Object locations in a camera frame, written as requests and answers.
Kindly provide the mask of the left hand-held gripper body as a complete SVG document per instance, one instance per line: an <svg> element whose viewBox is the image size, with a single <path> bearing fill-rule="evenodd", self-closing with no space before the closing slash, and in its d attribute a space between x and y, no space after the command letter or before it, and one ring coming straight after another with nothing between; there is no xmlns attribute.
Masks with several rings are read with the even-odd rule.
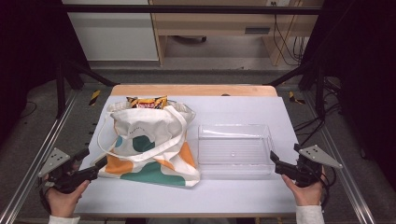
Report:
<svg viewBox="0 0 396 224"><path fill-rule="evenodd" d="M46 178L46 186L68 194L85 180L97 178L97 175L92 172L92 166L80 170L79 166L82 161L73 161L74 155L70 156L57 147L51 151L38 173L40 178Z"/></svg>

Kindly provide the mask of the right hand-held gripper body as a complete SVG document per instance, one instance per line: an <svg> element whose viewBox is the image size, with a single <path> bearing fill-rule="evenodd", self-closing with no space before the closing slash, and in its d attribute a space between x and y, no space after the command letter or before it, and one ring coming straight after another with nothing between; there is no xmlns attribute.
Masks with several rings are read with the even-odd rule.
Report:
<svg viewBox="0 0 396 224"><path fill-rule="evenodd" d="M297 160L297 186L308 187L319 182L322 176L322 166L327 165L332 168L342 169L343 165L319 146L302 147Z"/></svg>

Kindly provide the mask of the clear plastic container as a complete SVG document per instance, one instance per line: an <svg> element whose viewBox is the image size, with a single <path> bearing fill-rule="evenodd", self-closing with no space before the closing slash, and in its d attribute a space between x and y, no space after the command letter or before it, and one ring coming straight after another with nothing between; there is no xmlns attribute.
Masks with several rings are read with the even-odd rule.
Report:
<svg viewBox="0 0 396 224"><path fill-rule="evenodd" d="M216 124L198 128L198 164L204 179L270 179L275 164L265 124Z"/></svg>

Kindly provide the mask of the white patterned canvas tote bag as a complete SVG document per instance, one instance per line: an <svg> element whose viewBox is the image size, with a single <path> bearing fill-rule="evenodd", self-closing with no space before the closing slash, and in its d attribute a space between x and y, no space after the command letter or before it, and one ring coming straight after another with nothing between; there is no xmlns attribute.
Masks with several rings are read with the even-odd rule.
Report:
<svg viewBox="0 0 396 224"><path fill-rule="evenodd" d="M116 138L102 148L106 165L99 176L179 187L201 180L187 142L195 118L188 106L169 102L161 108L131 108L119 102L106 112Z"/></svg>

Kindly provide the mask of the black and yellow chip bag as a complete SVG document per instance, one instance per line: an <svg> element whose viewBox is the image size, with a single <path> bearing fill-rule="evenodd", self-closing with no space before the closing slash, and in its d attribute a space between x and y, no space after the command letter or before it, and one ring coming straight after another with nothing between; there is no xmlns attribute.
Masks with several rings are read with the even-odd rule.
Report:
<svg viewBox="0 0 396 224"><path fill-rule="evenodd" d="M163 109L167 106L166 96L156 98L128 97L127 101L130 103L131 108Z"/></svg>

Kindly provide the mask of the person's right hand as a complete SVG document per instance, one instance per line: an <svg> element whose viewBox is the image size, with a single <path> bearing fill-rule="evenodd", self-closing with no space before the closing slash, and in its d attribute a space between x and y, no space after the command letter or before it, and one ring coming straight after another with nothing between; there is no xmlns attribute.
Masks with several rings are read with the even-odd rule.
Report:
<svg viewBox="0 0 396 224"><path fill-rule="evenodd" d="M286 186L291 190L298 206L320 205L323 189L320 182L300 188L286 175L282 175L281 177Z"/></svg>

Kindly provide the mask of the person's left hand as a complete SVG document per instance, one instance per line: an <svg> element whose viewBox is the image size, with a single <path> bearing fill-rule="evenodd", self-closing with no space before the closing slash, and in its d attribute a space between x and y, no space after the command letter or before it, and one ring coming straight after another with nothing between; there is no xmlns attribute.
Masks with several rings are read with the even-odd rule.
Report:
<svg viewBox="0 0 396 224"><path fill-rule="evenodd" d="M85 180L73 192L68 194L50 188L46 193L50 214L54 217L71 218L74 215L78 200L82 197L89 184L90 182Z"/></svg>

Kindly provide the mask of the yellow and black tape strip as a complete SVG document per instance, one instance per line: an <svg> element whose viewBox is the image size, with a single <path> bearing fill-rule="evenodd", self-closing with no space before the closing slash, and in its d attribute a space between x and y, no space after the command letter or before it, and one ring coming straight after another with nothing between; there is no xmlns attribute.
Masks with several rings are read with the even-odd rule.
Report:
<svg viewBox="0 0 396 224"><path fill-rule="evenodd" d="M91 98L91 100L89 102L89 105L95 105L95 103L97 101L97 98L100 95L100 92L101 92L100 90L96 90L96 91L93 92L92 98Z"/></svg>
<svg viewBox="0 0 396 224"><path fill-rule="evenodd" d="M299 104L299 105L305 105L305 100L297 99L293 93L293 91L289 91L289 99L290 102Z"/></svg>

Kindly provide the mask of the black metal stand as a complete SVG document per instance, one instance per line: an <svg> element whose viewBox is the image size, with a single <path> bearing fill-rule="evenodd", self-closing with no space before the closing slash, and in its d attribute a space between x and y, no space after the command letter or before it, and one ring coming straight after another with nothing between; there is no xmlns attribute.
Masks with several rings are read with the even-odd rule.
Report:
<svg viewBox="0 0 396 224"><path fill-rule="evenodd" d="M298 84L298 88L301 91L307 91L313 85L316 85L315 111L320 120L325 120L326 112L323 100L325 70L319 63L308 62L299 65L297 68L289 71L286 75L267 83L267 86L277 87L292 77L299 75L303 76Z"/></svg>
<svg viewBox="0 0 396 224"><path fill-rule="evenodd" d="M93 72L88 66L83 66L82 64L74 61L63 61L59 63L56 67L56 86L58 101L58 111L56 116L57 119L60 118L66 110L64 82L67 81L73 90L81 90L84 86L84 82L81 79L80 74L87 75L108 87L114 87L117 85L116 82L111 81Z"/></svg>

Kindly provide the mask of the white board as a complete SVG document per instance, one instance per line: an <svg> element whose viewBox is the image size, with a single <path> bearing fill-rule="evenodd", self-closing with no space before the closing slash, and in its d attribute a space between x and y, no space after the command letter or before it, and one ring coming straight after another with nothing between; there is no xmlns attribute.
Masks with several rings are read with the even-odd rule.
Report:
<svg viewBox="0 0 396 224"><path fill-rule="evenodd" d="M269 153L295 162L297 141L283 100L181 96L196 113L187 141L202 174L191 187L116 178L93 181L79 201L84 217L287 217L292 194Z"/></svg>

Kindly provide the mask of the wooden table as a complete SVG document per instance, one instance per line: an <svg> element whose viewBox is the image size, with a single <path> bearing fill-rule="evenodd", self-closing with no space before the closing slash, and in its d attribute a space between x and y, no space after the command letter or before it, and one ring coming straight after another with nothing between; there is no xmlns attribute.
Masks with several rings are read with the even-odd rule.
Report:
<svg viewBox="0 0 396 224"><path fill-rule="evenodd" d="M288 162L297 158L288 112L271 86L119 85L107 100L161 95L196 111L188 131L192 150L198 148L201 124L265 124L276 154ZM275 173L264 180L203 179L192 188L100 178L90 184L77 212L83 217L291 217L295 205Z"/></svg>

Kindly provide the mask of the white cabinet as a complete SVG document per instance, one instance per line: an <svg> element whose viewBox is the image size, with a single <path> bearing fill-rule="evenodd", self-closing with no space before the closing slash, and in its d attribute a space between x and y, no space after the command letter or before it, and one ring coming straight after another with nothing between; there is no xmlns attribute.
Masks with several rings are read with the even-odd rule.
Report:
<svg viewBox="0 0 396 224"><path fill-rule="evenodd" d="M158 60L149 13L72 12L68 16L91 62Z"/></svg>

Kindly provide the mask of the light wooden desk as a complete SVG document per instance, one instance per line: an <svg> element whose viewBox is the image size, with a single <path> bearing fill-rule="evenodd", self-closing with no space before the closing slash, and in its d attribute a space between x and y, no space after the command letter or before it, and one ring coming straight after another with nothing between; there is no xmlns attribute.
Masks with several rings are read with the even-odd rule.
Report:
<svg viewBox="0 0 396 224"><path fill-rule="evenodd" d="M148 0L152 6L321 7L324 0ZM316 15L154 13L155 33L179 36L257 35L273 65L290 52L294 37L311 36Z"/></svg>

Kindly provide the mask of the aluminium rail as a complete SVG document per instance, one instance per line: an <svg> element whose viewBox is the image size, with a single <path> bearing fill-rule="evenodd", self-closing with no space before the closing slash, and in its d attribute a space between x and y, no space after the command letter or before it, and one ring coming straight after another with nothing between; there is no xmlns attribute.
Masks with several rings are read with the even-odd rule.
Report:
<svg viewBox="0 0 396 224"><path fill-rule="evenodd" d="M330 172L330 180L336 180L330 187L325 218L337 223L375 224L375 218L357 182L356 170L362 163L361 151L345 117L341 115L341 106L333 93L325 94L324 107L324 120L315 121L318 129L311 129L312 136L303 137L301 141L306 146L318 145L343 165L342 169L336 169L335 172L326 168Z"/></svg>
<svg viewBox="0 0 396 224"><path fill-rule="evenodd" d="M8 203L6 208L0 214L0 224L12 224L16 219L18 213L24 204L30 190L32 189L40 170L41 164L51 153L54 143L56 142L59 133L61 132L74 104L76 98L79 95L79 91L70 91L69 97L65 103L64 111L61 113L60 117L57 118L47 134L43 144L35 155L28 171L26 172L23 180L16 189L11 201Z"/></svg>

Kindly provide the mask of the black horizontal frame bar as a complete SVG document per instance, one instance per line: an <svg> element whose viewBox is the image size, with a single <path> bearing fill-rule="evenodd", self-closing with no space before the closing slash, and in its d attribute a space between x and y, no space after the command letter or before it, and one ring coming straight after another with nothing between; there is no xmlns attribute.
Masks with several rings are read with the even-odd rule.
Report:
<svg viewBox="0 0 396 224"><path fill-rule="evenodd" d="M276 14L319 15L320 7L232 7L232 6L144 6L144 5L62 5L67 12L84 13L192 13L192 14Z"/></svg>

